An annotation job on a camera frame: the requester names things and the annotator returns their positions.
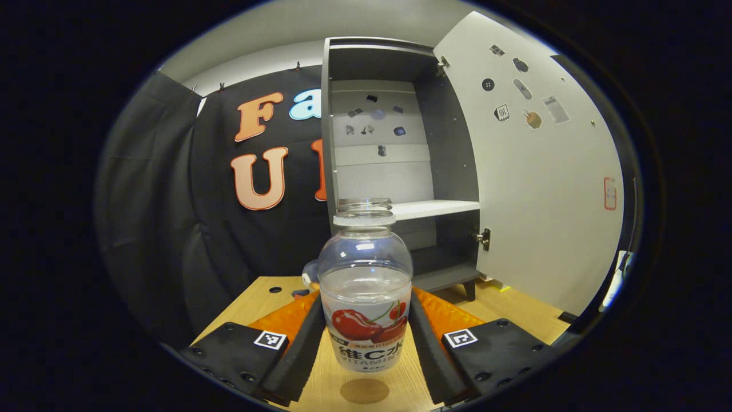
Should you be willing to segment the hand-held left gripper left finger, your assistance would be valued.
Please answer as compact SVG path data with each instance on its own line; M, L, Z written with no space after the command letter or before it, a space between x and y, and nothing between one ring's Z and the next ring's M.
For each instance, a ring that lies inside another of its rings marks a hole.
M225 322L180 354L243 394L290 404L300 400L325 326L320 294L311 292L249 325Z

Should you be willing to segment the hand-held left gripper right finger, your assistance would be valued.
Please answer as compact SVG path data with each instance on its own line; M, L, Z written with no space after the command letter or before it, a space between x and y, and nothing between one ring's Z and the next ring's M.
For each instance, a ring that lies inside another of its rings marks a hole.
M562 355L507 318L480 320L419 288L411 292L409 326L434 403L492 397Z

